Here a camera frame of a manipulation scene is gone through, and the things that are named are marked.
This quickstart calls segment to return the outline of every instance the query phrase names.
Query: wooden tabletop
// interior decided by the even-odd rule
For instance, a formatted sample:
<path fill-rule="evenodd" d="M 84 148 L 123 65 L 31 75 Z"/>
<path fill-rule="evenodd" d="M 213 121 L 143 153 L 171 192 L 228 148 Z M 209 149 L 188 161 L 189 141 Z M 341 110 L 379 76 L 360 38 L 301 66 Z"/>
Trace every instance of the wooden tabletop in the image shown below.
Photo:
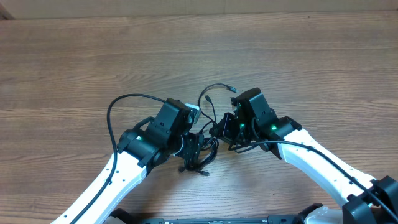
<path fill-rule="evenodd" d="M 115 97 L 196 104 L 218 82 L 259 87 L 279 116 L 350 165 L 398 179 L 397 37 L 395 11 L 0 21 L 0 223 L 49 223 L 89 186 L 112 153 L 105 115 Z M 208 94 L 219 118 L 231 111 L 236 94 Z M 160 106 L 117 103 L 116 139 Z M 163 218 L 337 208 L 271 153 L 219 152 L 209 177 L 179 173 L 173 158 L 118 207 Z"/>

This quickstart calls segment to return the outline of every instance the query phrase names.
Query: wooden table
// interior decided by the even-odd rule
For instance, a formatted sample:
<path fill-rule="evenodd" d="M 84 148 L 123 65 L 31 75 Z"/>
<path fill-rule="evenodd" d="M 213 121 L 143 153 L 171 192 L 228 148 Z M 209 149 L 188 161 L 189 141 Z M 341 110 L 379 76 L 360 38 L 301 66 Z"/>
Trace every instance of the wooden table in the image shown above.
<path fill-rule="evenodd" d="M 216 82 L 259 87 L 279 116 L 347 163 L 398 179 L 397 37 L 394 11 L 0 21 L 0 223 L 51 222 L 87 188 L 112 152 L 105 114 L 113 98 L 195 103 Z M 208 94 L 219 118 L 231 111 L 235 94 Z M 117 103 L 116 139 L 160 106 Z M 211 176 L 181 174 L 174 158 L 118 207 L 163 218 L 337 207 L 271 153 L 219 151 L 205 168 Z"/>

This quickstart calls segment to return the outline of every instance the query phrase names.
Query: robotic arm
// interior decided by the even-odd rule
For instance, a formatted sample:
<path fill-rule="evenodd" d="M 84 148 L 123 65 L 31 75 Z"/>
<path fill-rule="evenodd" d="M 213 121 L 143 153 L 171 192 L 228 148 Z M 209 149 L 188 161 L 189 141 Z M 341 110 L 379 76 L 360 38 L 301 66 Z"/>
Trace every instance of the robotic arm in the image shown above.
<path fill-rule="evenodd" d="M 231 102 L 236 107 L 234 114 L 225 113 L 224 118 L 209 130 L 212 136 L 227 142 L 229 150 L 237 153 L 257 146 L 266 152 L 271 151 L 279 159 L 305 172 L 342 207 L 342 211 L 329 210 L 321 205 L 308 207 L 292 216 L 291 222 L 281 219 L 285 223 L 373 224 L 396 221 L 398 182 L 388 176 L 378 181 L 337 158 L 297 122 L 289 117 L 278 118 L 258 88 L 232 98 Z M 122 134 L 117 146 L 115 173 L 89 209 L 76 219 L 108 180 L 114 156 L 54 223 L 104 223 L 121 199 L 154 167 L 166 162 L 170 155 L 183 157 L 200 153 L 202 146 L 209 142 L 204 141 L 201 133 L 189 133 L 200 113 L 196 106 L 168 98 L 156 118 L 149 117 Z M 147 123 L 148 127 L 143 131 L 141 127 Z M 375 212 L 370 209 L 372 204 L 382 206 Z"/>

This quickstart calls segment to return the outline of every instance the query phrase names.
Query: table surface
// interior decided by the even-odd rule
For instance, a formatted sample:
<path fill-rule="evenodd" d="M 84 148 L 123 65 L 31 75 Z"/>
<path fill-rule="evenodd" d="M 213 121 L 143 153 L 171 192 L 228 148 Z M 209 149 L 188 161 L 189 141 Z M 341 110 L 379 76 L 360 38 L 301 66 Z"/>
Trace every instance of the table surface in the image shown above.
<path fill-rule="evenodd" d="M 219 82 L 259 87 L 279 116 L 350 165 L 398 179 L 397 36 L 395 11 L 0 21 L 0 223 L 48 223 L 77 199 L 112 153 L 105 115 L 115 97 L 196 103 Z M 234 93 L 208 94 L 219 118 L 231 111 Z M 117 103 L 116 139 L 160 106 Z M 118 207 L 163 218 L 337 208 L 273 154 L 226 148 L 205 168 L 209 177 L 179 173 L 183 161 L 173 158 Z"/>

